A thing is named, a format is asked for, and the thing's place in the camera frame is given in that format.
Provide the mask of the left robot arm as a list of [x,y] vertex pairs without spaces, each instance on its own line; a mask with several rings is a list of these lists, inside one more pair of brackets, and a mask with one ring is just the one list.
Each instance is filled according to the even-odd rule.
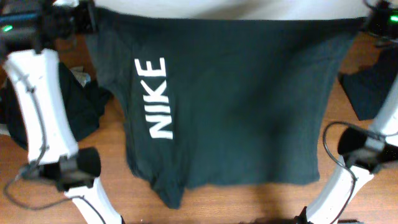
[[93,1],[1,3],[1,65],[17,95],[28,164],[17,179],[53,185],[87,223],[122,223],[101,184],[96,148],[80,149],[66,116],[54,43],[97,31]]

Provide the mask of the dark green Nike t-shirt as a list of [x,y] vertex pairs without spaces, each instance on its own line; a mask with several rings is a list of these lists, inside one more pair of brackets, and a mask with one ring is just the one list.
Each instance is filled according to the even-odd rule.
[[131,172],[178,209],[206,184],[316,182],[330,90],[362,18],[153,19],[96,11],[98,83],[119,100]]

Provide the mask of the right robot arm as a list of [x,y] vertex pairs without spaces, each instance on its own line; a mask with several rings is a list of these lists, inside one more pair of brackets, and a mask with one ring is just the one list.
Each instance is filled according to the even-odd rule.
[[[334,125],[346,126],[338,143],[338,157],[326,136]],[[323,131],[323,147],[336,167],[319,196],[290,223],[342,223],[340,216],[358,191],[383,169],[397,167],[397,82],[393,82],[368,129],[332,121]]]

